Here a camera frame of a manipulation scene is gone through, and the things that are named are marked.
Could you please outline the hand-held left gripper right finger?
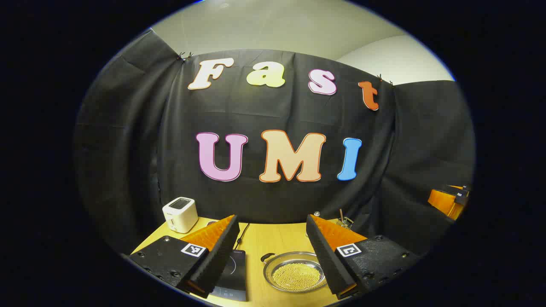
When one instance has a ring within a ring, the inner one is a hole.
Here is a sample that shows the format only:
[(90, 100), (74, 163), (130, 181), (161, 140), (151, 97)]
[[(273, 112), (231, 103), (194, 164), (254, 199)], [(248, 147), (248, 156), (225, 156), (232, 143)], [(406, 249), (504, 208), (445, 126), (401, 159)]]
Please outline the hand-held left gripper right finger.
[(306, 233), (337, 299), (372, 292), (421, 258), (388, 237), (364, 237), (314, 214), (307, 217)]

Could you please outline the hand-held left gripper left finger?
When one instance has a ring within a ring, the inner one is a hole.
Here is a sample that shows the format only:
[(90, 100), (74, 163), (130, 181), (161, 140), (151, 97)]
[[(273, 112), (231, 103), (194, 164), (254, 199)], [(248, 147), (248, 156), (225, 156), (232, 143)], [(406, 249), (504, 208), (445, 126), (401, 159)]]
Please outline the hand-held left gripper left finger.
[(232, 214), (182, 238), (160, 237), (129, 259), (171, 286), (207, 298), (221, 277), (239, 232), (238, 216)]

